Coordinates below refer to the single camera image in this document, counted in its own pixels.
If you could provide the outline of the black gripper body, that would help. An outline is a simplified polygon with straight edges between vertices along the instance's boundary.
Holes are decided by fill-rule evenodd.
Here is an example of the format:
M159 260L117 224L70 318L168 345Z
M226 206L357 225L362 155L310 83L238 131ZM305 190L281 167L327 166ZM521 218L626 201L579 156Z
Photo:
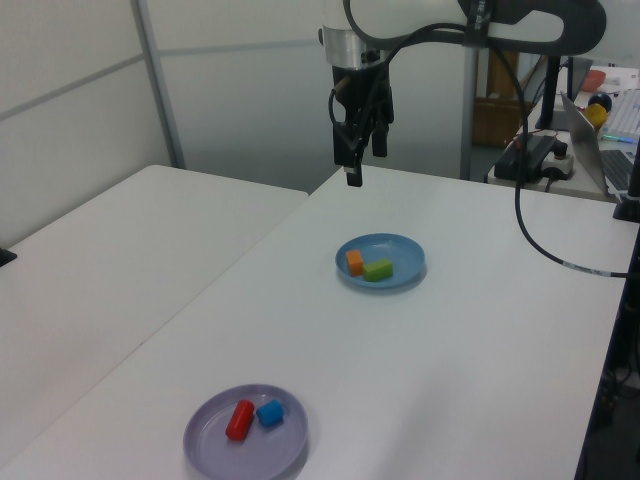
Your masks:
M367 120L391 123L391 87L387 66L379 64L360 70L333 66L332 78L335 100L345 109L341 124L349 131L359 125L367 106L370 107Z

